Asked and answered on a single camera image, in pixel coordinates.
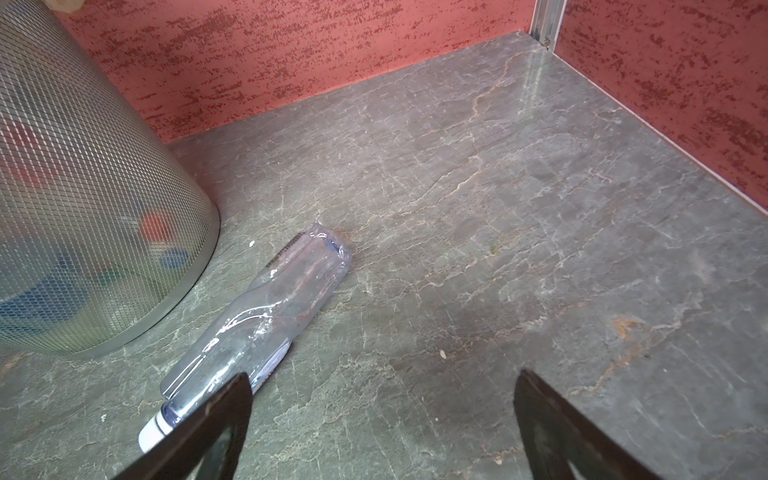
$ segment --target wire mesh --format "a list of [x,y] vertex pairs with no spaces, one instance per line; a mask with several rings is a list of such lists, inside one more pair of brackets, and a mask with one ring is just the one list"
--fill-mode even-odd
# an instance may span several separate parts
[[147,323],[210,255],[217,221],[50,11],[9,2],[0,12],[0,343],[67,355]]

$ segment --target red wall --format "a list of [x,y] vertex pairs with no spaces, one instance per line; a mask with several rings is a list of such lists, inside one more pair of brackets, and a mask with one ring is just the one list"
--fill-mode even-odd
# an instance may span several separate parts
[[64,26],[164,141],[528,30],[535,0],[87,0]]
[[568,0],[555,52],[768,207],[768,3]]

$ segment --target gray floor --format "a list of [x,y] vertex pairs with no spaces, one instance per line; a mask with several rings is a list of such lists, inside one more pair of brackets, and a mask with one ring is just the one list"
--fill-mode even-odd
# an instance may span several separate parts
[[0,477],[136,459],[162,376],[316,218],[353,270],[259,392],[238,478],[528,478],[522,366],[667,478],[768,476],[768,221],[528,36],[172,150],[220,207],[213,260],[107,357],[2,354]]

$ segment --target clear plastic bottle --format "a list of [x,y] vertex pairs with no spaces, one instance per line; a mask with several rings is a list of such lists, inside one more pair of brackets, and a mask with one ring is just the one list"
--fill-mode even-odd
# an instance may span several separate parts
[[167,400],[141,430],[147,452],[239,372],[255,393],[349,271],[344,239],[318,223],[296,235],[161,382]]

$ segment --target white bottle cap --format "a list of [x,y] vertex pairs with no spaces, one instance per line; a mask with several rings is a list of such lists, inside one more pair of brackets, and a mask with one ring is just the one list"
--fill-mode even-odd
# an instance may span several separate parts
[[158,412],[139,432],[139,448],[143,453],[149,452],[152,447],[160,443],[174,427],[168,425],[163,414]]

